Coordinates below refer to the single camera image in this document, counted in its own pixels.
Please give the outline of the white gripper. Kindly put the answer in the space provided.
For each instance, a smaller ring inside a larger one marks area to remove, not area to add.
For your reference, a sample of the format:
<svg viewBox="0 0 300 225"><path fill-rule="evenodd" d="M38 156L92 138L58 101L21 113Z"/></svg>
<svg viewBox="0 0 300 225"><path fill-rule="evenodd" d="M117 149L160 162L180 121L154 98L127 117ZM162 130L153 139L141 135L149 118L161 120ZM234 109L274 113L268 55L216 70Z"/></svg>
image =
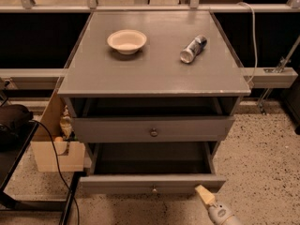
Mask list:
<svg viewBox="0 0 300 225"><path fill-rule="evenodd" d="M195 187L203 205L208 208L208 216L214 225L243 225L229 206L223 202L216 202L216 197L204 186Z"/></svg>

